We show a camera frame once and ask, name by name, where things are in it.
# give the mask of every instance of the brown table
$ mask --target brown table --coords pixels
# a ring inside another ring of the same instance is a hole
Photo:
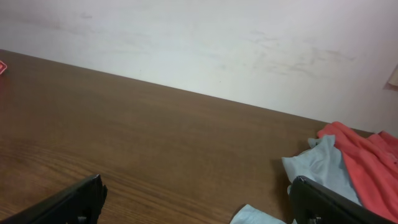
[[[0,219],[90,175],[99,223],[228,223],[245,203],[291,222],[280,158],[325,124],[0,51]]]

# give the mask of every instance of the tabletop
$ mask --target tabletop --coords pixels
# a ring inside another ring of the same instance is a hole
[[[281,157],[325,123],[0,50],[0,219],[90,174],[98,223],[292,221]]]

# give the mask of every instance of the red cloth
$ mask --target red cloth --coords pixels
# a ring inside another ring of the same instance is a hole
[[[370,211],[398,223],[398,139],[388,133],[367,139],[334,122],[318,132],[336,136],[347,171],[362,204]]]

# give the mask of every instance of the wall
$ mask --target wall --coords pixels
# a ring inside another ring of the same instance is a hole
[[[0,0],[0,48],[398,134],[396,0]]]

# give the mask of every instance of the cloth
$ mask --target cloth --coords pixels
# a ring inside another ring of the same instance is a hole
[[[245,205],[230,224],[286,224],[250,205]]]
[[[335,136],[324,135],[321,139],[310,138],[308,143],[312,149],[301,153],[299,156],[282,158],[290,182],[293,182],[297,176],[304,175],[361,205],[346,170],[341,152],[334,147]]]
[[[354,188],[370,211],[398,223],[398,140],[387,133],[358,136],[345,125],[334,122],[318,132],[321,138],[336,136]]]

